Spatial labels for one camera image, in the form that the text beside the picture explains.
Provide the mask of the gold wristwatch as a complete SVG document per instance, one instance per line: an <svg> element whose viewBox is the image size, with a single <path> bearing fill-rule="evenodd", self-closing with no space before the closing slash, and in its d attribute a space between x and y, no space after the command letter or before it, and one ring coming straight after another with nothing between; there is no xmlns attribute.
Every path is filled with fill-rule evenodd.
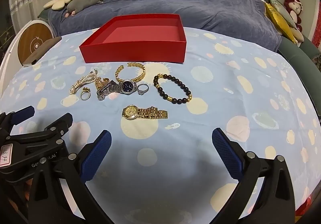
<svg viewBox="0 0 321 224"><path fill-rule="evenodd" d="M122 111L122 116L128 120L134 119L167 119L168 112L159 110L156 107L138 108L135 105L129 105Z"/></svg>

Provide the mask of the gold chain bangle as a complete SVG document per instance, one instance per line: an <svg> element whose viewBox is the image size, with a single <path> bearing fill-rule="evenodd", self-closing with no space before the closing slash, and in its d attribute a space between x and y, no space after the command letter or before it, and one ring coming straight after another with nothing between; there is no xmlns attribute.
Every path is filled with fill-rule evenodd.
<svg viewBox="0 0 321 224"><path fill-rule="evenodd" d="M143 64L141 63L138 63L138 62L128 62L127 63L127 66L128 67L135 67L135 68L140 68L142 70L142 73L140 75L138 75L137 77L131 79L133 82L137 83L139 81L141 81L145 75L146 75L146 68ZM117 69L116 69L116 72L115 72L115 78L116 80L119 82L119 83L122 83L124 82L125 80L121 79L119 77L119 74L122 70L124 70L124 66L123 65L120 65Z"/></svg>

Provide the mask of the grey green pillow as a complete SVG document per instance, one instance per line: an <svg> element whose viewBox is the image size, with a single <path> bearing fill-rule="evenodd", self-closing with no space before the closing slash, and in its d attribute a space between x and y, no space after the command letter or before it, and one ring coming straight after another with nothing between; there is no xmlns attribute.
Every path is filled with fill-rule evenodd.
<svg viewBox="0 0 321 224"><path fill-rule="evenodd" d="M286 22L293 28L296 28L296 24L292 19L291 15L288 13L283 4L278 0L269 0L270 4L283 16Z"/></svg>

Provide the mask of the yellow pillow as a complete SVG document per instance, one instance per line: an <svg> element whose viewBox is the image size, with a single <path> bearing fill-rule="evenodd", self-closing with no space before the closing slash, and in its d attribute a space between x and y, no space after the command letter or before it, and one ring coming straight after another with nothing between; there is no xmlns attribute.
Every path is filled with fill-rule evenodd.
<svg viewBox="0 0 321 224"><path fill-rule="evenodd" d="M290 29L290 26L283 18L283 16L271 4L264 2L264 5L266 15L274 24L275 28L291 42L297 44L298 41L294 37L292 30Z"/></svg>

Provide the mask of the dark blue blanket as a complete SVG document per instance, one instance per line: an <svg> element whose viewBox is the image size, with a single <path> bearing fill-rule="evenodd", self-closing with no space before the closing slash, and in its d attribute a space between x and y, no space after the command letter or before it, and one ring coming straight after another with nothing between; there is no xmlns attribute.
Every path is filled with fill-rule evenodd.
<svg viewBox="0 0 321 224"><path fill-rule="evenodd" d="M103 0L72 17L65 13L65 9L48 12L48 22L57 36L101 27L115 16L170 13L178 14L185 27L256 43L271 51L281 44L261 0Z"/></svg>

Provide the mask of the red monkey plush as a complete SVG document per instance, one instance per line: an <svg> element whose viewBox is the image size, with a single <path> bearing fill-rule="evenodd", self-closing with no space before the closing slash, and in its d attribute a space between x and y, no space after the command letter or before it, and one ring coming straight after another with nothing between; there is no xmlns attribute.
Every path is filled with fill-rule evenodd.
<svg viewBox="0 0 321 224"><path fill-rule="evenodd" d="M303 11L303 5L300 0L284 0L284 6L291 18L293 19L296 28L302 32L300 13Z"/></svg>

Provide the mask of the red cardboard tray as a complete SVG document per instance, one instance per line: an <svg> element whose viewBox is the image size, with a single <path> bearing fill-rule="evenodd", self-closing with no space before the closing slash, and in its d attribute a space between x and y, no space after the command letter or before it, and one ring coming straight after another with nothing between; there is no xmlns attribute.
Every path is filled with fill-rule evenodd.
<svg viewBox="0 0 321 224"><path fill-rule="evenodd" d="M116 16L80 46L85 63L185 60L187 40L178 14Z"/></svg>

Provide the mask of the silver blue-dial wristwatch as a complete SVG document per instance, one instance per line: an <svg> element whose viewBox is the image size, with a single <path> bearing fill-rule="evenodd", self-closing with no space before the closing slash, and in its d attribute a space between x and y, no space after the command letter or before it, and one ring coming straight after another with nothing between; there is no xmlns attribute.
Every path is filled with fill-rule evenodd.
<svg viewBox="0 0 321 224"><path fill-rule="evenodd" d="M111 93L120 93L125 95L130 95L137 91L137 84L132 80L125 80L122 83L116 83L113 80L104 80L96 81L97 86L97 98L99 101L103 101L105 97Z"/></svg>

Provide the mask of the green sofa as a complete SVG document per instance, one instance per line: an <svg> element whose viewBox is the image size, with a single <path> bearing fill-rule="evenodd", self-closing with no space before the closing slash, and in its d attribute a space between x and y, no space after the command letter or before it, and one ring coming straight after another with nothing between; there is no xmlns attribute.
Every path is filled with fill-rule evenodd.
<svg viewBox="0 0 321 224"><path fill-rule="evenodd" d="M256 0L256 7L264 23L263 29L256 30L254 42L277 52L290 63L303 83L317 116L320 117L320 71L312 61L318 54L316 47L307 38L299 47L288 38L278 34L273 23L264 16L263 2Z"/></svg>

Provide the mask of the grey plush toy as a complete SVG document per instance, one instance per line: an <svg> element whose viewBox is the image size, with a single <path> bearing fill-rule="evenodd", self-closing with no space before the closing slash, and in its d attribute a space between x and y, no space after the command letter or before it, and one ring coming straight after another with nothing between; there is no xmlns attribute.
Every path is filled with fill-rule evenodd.
<svg viewBox="0 0 321 224"><path fill-rule="evenodd" d="M65 18L74 16L85 8L102 2L103 0L72 0L66 7L67 12L65 13Z"/></svg>

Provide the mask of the flower-shaped cushion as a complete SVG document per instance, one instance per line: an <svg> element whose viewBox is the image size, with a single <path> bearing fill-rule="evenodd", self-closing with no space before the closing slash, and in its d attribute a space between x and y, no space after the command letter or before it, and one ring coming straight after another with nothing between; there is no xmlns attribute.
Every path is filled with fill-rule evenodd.
<svg viewBox="0 0 321 224"><path fill-rule="evenodd" d="M46 3L43 8L48 9L51 8L54 11L59 11L64 8L64 6L70 3L72 0L51 0Z"/></svg>

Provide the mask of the blue planet-print bedsheet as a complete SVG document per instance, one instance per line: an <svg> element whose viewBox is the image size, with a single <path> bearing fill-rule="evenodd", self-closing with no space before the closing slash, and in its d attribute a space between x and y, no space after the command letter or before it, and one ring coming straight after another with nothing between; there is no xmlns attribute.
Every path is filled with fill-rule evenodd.
<svg viewBox="0 0 321 224"><path fill-rule="evenodd" d="M301 80L279 54L254 43L186 28L183 64L145 63L144 95L112 93L103 101L69 94L93 70L113 80L118 63L84 62L92 34L68 34L39 63L22 68L1 97L1 111L27 106L35 115L13 133L43 130L65 113L64 140L78 152L103 131L112 145L87 183L115 223L209 223L237 185L212 144L221 128L261 158L284 156L301 206L320 182L320 124ZM156 107L167 119L122 116L129 105Z"/></svg>

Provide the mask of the round wooden white device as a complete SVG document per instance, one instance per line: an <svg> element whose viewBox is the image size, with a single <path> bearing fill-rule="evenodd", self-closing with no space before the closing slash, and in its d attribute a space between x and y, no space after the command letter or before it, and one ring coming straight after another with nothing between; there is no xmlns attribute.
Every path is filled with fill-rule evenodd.
<svg viewBox="0 0 321 224"><path fill-rule="evenodd" d="M9 85L22 63L48 39L54 38L49 24L42 20L32 20L15 36L1 63L1 93Z"/></svg>

